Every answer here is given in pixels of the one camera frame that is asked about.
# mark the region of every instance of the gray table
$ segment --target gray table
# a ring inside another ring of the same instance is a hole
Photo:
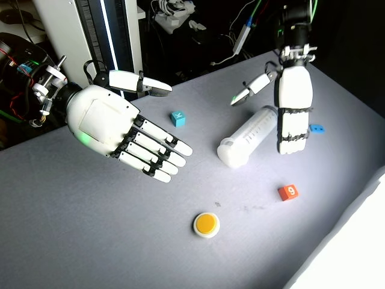
[[[318,69],[306,150],[281,156],[271,133],[240,169],[220,140],[273,103],[273,86],[247,105],[229,101],[273,53],[135,101],[194,153],[163,184],[78,143],[67,128],[0,152],[0,288],[281,288],[385,164],[385,120]],[[184,127],[169,114],[185,112]],[[277,189],[300,197],[282,202]],[[210,240],[194,217],[216,213]]]

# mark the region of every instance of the blue block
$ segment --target blue block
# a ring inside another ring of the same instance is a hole
[[[171,113],[171,120],[175,127],[185,125],[186,117],[183,111],[174,111]]]
[[[309,125],[310,131],[314,134],[324,134],[325,129],[322,125]]]

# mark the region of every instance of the teal cube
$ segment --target teal cube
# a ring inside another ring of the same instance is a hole
[[[183,111],[174,111],[171,113],[171,121],[175,127],[185,125],[186,117]]]

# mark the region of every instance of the robotic arm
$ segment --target robotic arm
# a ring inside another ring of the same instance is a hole
[[[279,82],[278,101],[278,150],[281,154],[302,151],[306,145],[309,127],[309,112],[313,100],[313,88],[306,64],[315,59],[310,54],[316,47],[309,45],[311,1],[293,1],[283,6],[280,29],[283,32],[284,45],[279,53],[281,68],[268,70],[246,84],[231,105],[238,105],[250,96],[261,91],[276,78]]]
[[[14,59],[11,45],[7,47],[9,50],[3,55]],[[178,167],[186,164],[181,155],[190,156],[193,150],[141,116],[139,109],[120,95],[98,85],[82,89],[73,82],[68,83],[60,72],[65,60],[63,56],[57,65],[45,64],[46,72],[40,80],[29,79],[37,82],[32,91],[41,103],[41,117],[30,120],[30,124],[42,126],[55,106],[66,115],[70,132],[86,147],[157,180],[169,182],[171,175],[178,173]],[[15,61],[12,64],[16,70],[21,67]],[[166,96],[172,91],[169,85],[143,77],[143,73],[113,70],[98,75],[97,79],[105,86],[154,96]]]

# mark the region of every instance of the number on red cube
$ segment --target number on red cube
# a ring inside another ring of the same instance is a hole
[[[291,200],[298,197],[297,188],[294,185],[286,185],[278,190],[282,200]]]

